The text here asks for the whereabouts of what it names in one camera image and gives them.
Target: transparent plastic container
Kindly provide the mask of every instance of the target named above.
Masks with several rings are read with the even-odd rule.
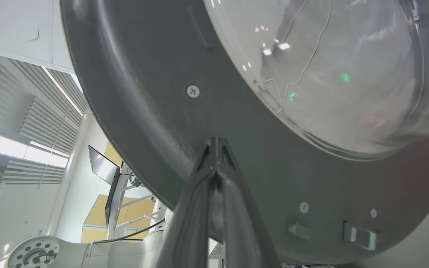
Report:
[[[312,144],[374,160],[429,137],[429,1],[204,2],[252,91]]]

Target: black cable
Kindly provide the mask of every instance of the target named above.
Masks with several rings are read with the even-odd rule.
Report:
[[[161,221],[159,221],[159,222],[157,222],[157,223],[153,224],[152,226],[148,226],[148,227],[146,227],[146,228],[145,228],[145,229],[143,229],[143,230],[140,230],[140,231],[135,232],[135,233],[133,233],[133,234],[129,234],[128,236],[122,236],[122,237],[121,237],[121,238],[119,238],[119,239],[102,240],[102,241],[94,242],[94,244],[99,244],[99,243],[109,243],[109,242],[114,242],[114,241],[121,241],[121,240],[125,240],[125,239],[127,239],[127,238],[129,238],[129,237],[131,237],[131,236],[137,235],[137,234],[139,234],[139,233],[143,233],[143,232],[145,232],[146,230],[149,230],[149,229],[151,229],[151,228],[153,228],[153,227],[157,226],[158,224],[161,224],[161,223],[162,223],[162,222],[164,222],[164,221],[165,221],[165,219],[163,219],[163,220],[161,220]]]

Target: white wall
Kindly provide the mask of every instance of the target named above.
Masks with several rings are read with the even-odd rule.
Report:
[[[49,221],[59,185],[6,185],[0,197],[0,261]],[[4,252],[5,244],[9,249]]]
[[[357,264],[361,268],[429,268],[429,214],[420,226],[397,246]]]
[[[71,166],[73,173],[55,231],[57,237],[73,243],[81,242],[82,224],[97,197],[108,195],[110,190],[110,185],[92,172],[88,149],[88,145],[90,145],[104,153],[108,140],[93,115],[89,115],[87,120],[86,135],[82,141],[79,155],[74,158],[73,166]],[[149,194],[150,192],[145,187],[138,187],[127,191],[125,196],[140,198]]]
[[[0,55],[73,73],[59,0],[0,0]]]

